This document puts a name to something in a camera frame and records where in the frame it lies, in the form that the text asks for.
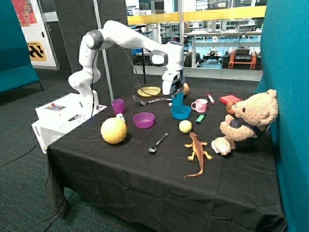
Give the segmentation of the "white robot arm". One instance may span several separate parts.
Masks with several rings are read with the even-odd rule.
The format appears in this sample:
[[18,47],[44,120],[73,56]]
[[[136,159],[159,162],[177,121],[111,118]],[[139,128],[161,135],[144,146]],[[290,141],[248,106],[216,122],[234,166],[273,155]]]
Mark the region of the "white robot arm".
[[101,77],[97,68],[97,53],[117,45],[121,48],[144,48],[150,51],[151,63],[166,67],[162,76],[162,92],[171,95],[173,105],[181,105],[184,89],[183,46],[177,41],[160,44],[130,29],[122,23],[107,21],[102,29],[88,32],[81,41],[79,63],[82,69],[69,77],[69,84],[81,95],[84,110],[98,106],[98,97],[91,84]]

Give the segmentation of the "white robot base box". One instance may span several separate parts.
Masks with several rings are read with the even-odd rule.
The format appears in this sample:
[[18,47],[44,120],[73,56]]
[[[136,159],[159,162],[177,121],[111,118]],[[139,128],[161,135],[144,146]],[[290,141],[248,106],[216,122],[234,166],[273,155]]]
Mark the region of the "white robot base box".
[[35,136],[45,154],[50,144],[80,126],[91,116],[104,110],[95,99],[95,106],[80,94],[70,93],[35,109],[38,120],[32,124]]

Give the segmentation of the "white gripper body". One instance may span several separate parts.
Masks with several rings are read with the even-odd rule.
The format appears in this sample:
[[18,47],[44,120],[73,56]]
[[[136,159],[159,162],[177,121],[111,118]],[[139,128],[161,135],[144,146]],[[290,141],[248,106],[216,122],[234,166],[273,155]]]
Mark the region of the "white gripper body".
[[162,81],[164,95],[179,93],[181,89],[184,89],[185,78],[182,71],[165,71]]

